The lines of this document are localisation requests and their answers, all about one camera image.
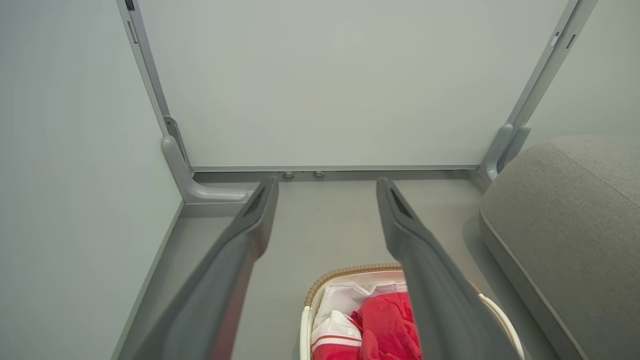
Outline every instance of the white panel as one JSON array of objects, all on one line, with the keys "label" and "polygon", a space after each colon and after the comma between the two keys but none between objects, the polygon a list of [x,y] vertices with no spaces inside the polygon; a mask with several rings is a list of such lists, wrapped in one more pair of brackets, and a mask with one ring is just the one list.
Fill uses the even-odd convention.
[{"label": "white panel", "polygon": [[193,166],[480,164],[566,0],[140,0]]},{"label": "white panel", "polygon": [[115,1],[2,1],[0,109],[0,358],[109,359],[182,200]]},{"label": "white panel", "polygon": [[529,120],[525,148],[561,135],[640,135],[640,1],[600,0]]}]

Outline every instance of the sofa cushion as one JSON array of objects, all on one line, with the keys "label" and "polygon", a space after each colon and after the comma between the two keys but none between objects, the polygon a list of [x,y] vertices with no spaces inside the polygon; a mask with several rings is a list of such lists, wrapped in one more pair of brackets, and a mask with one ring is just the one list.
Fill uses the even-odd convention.
[{"label": "sofa cushion", "polygon": [[488,247],[563,358],[640,359],[639,143],[535,145],[481,201]]}]

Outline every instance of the floor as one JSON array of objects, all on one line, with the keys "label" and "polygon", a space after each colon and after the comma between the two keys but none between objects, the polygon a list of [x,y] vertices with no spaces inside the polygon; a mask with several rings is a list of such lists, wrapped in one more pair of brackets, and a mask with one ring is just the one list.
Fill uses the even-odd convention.
[{"label": "floor", "polygon": [[[303,303],[320,276],[347,266],[395,262],[385,248],[376,203],[375,179],[380,175],[396,182],[464,275],[502,307],[524,343],[526,357],[556,358],[482,242],[477,214],[486,183],[475,172],[427,171],[280,177],[270,243],[253,268],[233,359],[297,359]],[[198,174],[195,178],[209,186],[251,189],[260,176],[264,175]],[[238,210],[236,205],[186,207],[131,336],[148,331]]]}]

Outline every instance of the laundry basket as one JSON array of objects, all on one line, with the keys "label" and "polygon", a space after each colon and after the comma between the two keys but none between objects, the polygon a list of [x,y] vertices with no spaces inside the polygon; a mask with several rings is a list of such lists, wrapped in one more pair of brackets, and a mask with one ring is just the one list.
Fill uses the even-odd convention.
[{"label": "laundry basket", "polygon": [[[311,332],[323,297],[324,289],[330,284],[336,284],[339,282],[354,282],[363,288],[372,288],[373,286],[380,284],[394,283],[399,285],[399,291],[406,291],[406,280],[400,264],[387,263],[353,266],[337,269],[324,274],[311,287],[311,290],[309,290],[307,298],[305,299],[305,307],[302,311],[302,317],[300,320],[300,360],[312,359]],[[518,352],[518,356],[520,359],[524,360],[524,353],[522,351],[520,338],[509,321],[509,318],[504,314],[504,312],[502,312],[498,305],[488,297],[485,297],[475,286],[474,288],[476,289],[478,299],[492,311],[497,320],[503,326],[511,344]]]}]

